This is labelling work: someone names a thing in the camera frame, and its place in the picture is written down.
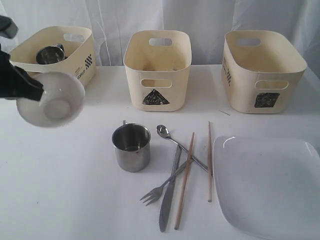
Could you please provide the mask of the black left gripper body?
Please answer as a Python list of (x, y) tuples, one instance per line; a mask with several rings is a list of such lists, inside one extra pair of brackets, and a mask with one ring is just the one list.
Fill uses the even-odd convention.
[(6, 39), (13, 39), (19, 28), (15, 22), (8, 16), (0, 16), (0, 36)]

